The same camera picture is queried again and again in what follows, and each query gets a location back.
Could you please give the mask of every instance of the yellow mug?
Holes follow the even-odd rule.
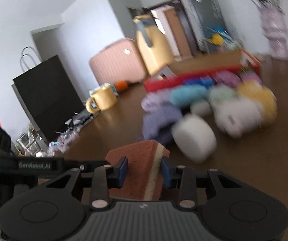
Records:
[[[113,107],[117,98],[110,85],[106,85],[95,91],[86,101],[86,109],[89,113],[97,113]]]

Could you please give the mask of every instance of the pink suitcase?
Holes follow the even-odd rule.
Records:
[[[118,81],[139,82],[147,75],[135,40],[121,39],[96,54],[89,65],[99,84]]]

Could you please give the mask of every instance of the metal bolt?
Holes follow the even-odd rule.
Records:
[[[180,202],[180,206],[183,208],[192,208],[195,206],[195,202],[190,199],[185,199]]]
[[[108,203],[106,200],[103,199],[97,199],[92,202],[92,206],[95,208],[104,208],[107,207]]]

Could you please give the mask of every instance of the black circular cover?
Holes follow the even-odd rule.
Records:
[[[80,201],[68,191],[44,188],[28,191],[2,206],[0,228],[12,240],[54,241],[72,234],[84,217]]]
[[[202,217],[215,236],[231,241],[275,240],[288,226],[286,207],[255,189],[223,189],[204,205]]]

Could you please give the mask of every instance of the vase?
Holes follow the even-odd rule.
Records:
[[[260,8],[264,36],[270,43],[273,59],[288,61],[288,30],[284,14],[275,7]]]

